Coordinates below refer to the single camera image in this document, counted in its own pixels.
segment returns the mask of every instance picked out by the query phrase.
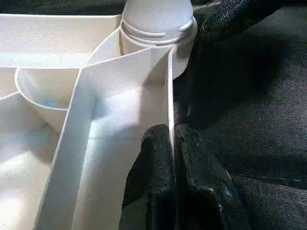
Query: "gloved hand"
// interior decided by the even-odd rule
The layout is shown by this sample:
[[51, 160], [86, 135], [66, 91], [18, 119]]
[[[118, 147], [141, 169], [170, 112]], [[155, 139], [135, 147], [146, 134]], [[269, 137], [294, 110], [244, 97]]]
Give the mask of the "gloved hand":
[[145, 132], [127, 177], [119, 229], [250, 230], [227, 171], [195, 130], [179, 125], [175, 131], [175, 161], [165, 125]]
[[236, 35], [283, 6], [306, 4], [301, 0], [223, 0], [200, 28], [204, 40], [219, 41]]

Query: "compartment floor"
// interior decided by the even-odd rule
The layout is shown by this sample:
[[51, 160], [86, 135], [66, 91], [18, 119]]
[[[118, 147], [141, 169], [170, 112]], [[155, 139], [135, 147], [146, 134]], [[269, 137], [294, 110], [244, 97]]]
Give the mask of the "compartment floor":
[[14, 82], [14, 74], [3, 74], [0, 69], [0, 98], [17, 92]]
[[118, 229], [126, 177], [143, 134], [167, 124], [165, 98], [162, 86], [146, 86], [97, 101], [72, 229]]
[[32, 230], [59, 135], [49, 126], [0, 148], [0, 230]]

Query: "round compartment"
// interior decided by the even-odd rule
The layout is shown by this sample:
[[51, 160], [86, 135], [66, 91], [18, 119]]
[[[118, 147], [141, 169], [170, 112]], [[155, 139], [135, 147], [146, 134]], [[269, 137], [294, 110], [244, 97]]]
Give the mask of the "round compartment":
[[79, 69], [18, 69], [15, 83], [19, 93], [40, 116], [61, 132]]

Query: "glove finger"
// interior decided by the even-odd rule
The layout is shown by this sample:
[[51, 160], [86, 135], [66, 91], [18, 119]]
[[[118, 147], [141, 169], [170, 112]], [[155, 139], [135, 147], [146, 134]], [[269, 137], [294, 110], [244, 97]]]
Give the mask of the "glove finger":
[[209, 41], [225, 40], [274, 13], [283, 5], [277, 0], [224, 0], [205, 19], [200, 33]]
[[166, 125], [148, 129], [126, 182], [119, 230], [175, 227], [177, 191], [172, 146]]

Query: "dark cloth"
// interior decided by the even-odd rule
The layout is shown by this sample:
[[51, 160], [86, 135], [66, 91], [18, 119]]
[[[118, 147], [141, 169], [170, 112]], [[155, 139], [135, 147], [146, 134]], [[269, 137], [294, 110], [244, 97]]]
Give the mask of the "dark cloth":
[[224, 0], [201, 26], [204, 39], [224, 40], [274, 13], [282, 0]]
[[234, 177], [254, 230], [306, 229], [306, 29], [306, 8], [282, 8], [229, 40], [202, 44], [190, 99], [175, 97], [188, 107], [181, 122]]
[[187, 125], [175, 128], [178, 219], [183, 230], [250, 230], [227, 171]]
[[171, 230], [175, 227], [177, 188], [173, 151], [166, 125], [148, 129], [130, 170], [120, 230]]

